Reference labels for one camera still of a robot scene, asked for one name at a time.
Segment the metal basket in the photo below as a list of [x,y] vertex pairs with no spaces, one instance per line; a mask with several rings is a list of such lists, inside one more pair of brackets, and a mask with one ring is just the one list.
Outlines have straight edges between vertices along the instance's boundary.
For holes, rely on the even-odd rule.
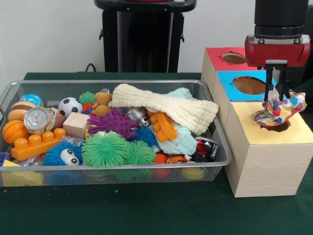
[[[5,117],[10,107],[25,94],[37,94],[43,99],[45,107],[56,107],[65,97],[78,98],[86,91],[96,93],[103,88],[108,88],[112,92],[121,83],[128,83],[141,90],[150,90],[159,94],[185,87],[194,98],[212,100],[207,87],[198,80],[19,81],[8,85],[0,96],[2,112],[0,130],[2,131],[7,123]],[[110,169],[92,168],[86,165],[0,167],[0,186],[213,181],[222,166],[230,163],[231,152],[217,117],[203,136],[212,139],[218,145],[218,152],[212,163],[120,165]],[[9,148],[10,146],[1,136],[0,152]]]

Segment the white cloth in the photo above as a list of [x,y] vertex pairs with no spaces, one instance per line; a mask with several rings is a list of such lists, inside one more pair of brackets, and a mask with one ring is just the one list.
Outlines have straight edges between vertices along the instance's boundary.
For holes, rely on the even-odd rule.
[[196,135],[206,132],[218,112],[218,105],[207,100],[188,100],[142,91],[128,84],[118,85],[112,94],[111,107],[146,107],[151,112],[166,113]]

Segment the white wall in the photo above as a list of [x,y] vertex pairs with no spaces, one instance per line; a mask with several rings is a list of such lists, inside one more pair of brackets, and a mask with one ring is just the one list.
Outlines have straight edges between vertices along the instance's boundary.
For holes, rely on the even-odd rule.
[[[93,0],[0,0],[1,81],[28,71],[83,71],[89,62],[103,71],[101,14]],[[244,45],[254,1],[198,0],[184,15],[179,71],[200,72],[205,47]]]

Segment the teddy bear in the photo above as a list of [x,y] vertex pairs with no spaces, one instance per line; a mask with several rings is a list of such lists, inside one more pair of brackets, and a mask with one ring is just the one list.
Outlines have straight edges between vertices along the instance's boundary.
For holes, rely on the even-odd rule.
[[112,101],[112,95],[106,92],[98,92],[94,96],[96,99],[95,104],[92,107],[92,113],[98,118],[104,116],[108,112],[111,112],[111,108],[108,106],[109,102]]

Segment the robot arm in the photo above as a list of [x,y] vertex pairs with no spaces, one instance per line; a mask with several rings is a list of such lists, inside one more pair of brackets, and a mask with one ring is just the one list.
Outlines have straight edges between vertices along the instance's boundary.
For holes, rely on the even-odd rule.
[[283,99],[286,68],[303,67],[309,57],[311,41],[303,35],[309,0],[256,0],[254,35],[246,38],[249,66],[267,71],[264,101],[273,89],[272,71],[280,70],[276,88]]

